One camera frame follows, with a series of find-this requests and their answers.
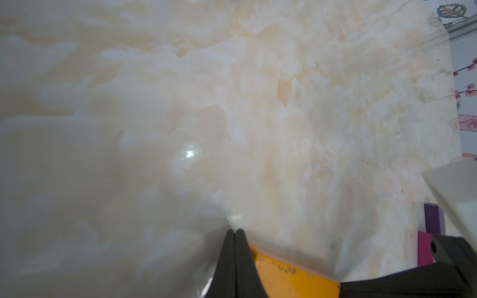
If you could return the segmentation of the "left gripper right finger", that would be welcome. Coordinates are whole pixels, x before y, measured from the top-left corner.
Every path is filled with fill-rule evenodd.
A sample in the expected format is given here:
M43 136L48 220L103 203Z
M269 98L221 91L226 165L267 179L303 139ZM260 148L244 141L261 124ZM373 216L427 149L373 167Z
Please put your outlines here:
M243 229L236 231L236 279L238 298L267 298Z

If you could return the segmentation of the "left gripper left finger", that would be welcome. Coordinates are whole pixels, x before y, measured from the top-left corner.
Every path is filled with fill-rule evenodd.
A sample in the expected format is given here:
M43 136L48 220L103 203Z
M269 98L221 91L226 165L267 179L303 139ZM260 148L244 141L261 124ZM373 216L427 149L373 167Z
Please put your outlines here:
M227 231L211 284L205 298L236 297L236 235Z

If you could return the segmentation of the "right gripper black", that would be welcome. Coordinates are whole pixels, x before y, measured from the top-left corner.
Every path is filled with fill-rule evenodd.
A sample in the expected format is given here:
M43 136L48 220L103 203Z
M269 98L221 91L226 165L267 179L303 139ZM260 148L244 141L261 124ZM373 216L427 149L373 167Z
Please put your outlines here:
M376 279L340 285L342 298L475 298L477 253L463 237L434 234L436 262Z

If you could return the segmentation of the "orange long block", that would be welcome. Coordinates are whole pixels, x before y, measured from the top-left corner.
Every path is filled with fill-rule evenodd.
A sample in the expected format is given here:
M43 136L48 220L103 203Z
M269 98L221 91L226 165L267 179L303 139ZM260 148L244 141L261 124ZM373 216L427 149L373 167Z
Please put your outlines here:
M250 247L258 275L270 298L338 298L340 283L324 273Z

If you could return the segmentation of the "magenta block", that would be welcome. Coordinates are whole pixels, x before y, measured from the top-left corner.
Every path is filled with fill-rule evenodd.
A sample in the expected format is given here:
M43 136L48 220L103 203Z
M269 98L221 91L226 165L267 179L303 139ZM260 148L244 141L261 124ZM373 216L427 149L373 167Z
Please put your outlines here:
M418 239L418 242L417 242L418 267L434 264L436 261L434 257L432 256L432 252L431 252L432 234L418 231L417 239Z

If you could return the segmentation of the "purple block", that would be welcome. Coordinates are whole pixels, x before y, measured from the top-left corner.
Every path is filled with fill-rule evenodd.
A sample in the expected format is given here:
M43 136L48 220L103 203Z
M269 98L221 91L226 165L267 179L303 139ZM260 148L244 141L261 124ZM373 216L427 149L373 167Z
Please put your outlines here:
M429 234L445 235L445 217L443 210L434 203L424 204L426 232Z

